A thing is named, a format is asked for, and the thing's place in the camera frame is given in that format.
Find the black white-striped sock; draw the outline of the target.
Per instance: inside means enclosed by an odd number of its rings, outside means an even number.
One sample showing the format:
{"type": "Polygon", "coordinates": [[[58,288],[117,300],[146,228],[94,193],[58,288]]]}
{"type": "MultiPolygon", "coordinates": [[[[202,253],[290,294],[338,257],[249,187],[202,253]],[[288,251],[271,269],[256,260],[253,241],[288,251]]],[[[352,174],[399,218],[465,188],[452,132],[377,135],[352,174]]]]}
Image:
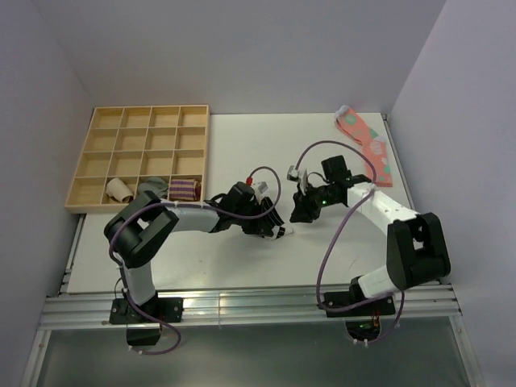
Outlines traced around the black white-striped sock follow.
{"type": "Polygon", "coordinates": [[[273,207],[271,198],[267,196],[262,197],[260,205],[263,212],[271,211],[257,220],[259,236],[264,239],[275,240],[293,234],[293,229],[282,220],[277,210],[273,207]]]}

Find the purple striped sock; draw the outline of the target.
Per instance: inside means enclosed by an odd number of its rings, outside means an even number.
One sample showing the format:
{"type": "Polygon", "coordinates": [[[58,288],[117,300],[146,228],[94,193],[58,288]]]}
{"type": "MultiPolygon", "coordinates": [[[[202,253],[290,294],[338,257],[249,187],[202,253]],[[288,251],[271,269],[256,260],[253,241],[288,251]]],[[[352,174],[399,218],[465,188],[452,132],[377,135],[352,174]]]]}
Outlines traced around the purple striped sock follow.
{"type": "Polygon", "coordinates": [[[173,178],[169,185],[169,200],[197,202],[201,197],[202,184],[195,179],[173,178]]]}

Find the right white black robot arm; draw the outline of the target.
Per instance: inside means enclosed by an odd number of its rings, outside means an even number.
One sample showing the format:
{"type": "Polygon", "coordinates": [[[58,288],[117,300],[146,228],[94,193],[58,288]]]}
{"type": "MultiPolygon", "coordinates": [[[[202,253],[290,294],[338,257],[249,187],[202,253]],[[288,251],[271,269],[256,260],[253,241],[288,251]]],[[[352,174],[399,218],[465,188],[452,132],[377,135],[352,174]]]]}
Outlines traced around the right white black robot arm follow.
{"type": "Polygon", "coordinates": [[[447,276],[451,264],[439,218],[420,214],[381,192],[364,174],[354,175],[342,156],[322,162],[326,183],[314,186],[308,172],[294,166],[287,179],[297,184],[293,195],[291,223],[312,223],[322,209],[337,204],[366,217],[386,237],[385,264],[352,280],[348,305],[357,314],[367,314],[377,299],[447,276]]]}

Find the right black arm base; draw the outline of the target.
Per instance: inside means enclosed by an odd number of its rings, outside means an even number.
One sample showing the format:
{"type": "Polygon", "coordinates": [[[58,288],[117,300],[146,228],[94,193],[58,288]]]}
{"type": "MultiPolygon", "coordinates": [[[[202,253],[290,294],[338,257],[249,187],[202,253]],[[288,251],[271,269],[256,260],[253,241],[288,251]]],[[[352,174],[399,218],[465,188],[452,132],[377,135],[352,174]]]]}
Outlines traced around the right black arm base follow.
{"type": "Polygon", "coordinates": [[[350,291],[325,292],[318,306],[328,318],[369,318],[394,316],[396,306],[392,295],[379,298],[352,297],[350,291]]]}

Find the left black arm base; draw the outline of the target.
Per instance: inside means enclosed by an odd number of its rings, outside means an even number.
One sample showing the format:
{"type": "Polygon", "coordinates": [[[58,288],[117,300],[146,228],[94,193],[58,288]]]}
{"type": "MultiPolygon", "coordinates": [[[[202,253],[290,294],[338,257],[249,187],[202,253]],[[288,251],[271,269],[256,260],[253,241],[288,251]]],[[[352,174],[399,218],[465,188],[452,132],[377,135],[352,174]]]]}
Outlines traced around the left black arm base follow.
{"type": "MultiPolygon", "coordinates": [[[[159,298],[155,296],[142,306],[139,306],[139,309],[162,322],[178,323],[182,319],[183,298],[159,298]]],[[[127,326],[126,340],[128,345],[147,349],[158,343],[164,328],[163,326],[131,328],[132,325],[145,323],[155,323],[155,321],[136,311],[126,297],[113,300],[109,324],[127,326]]]]}

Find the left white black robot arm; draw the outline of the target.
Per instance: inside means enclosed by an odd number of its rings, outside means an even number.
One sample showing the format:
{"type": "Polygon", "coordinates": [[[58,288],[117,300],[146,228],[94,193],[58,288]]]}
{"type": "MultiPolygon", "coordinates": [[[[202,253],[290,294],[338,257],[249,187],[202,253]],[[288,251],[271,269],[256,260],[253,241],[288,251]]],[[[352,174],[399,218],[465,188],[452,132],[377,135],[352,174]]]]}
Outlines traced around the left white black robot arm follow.
{"type": "Polygon", "coordinates": [[[139,322],[156,315],[151,260],[173,232],[218,233],[237,225],[246,235],[270,240],[288,234],[289,229],[266,195],[267,189],[264,182],[239,181],[227,193],[197,205],[164,201],[146,191],[113,217],[104,235],[131,299],[128,313],[139,322]]]}

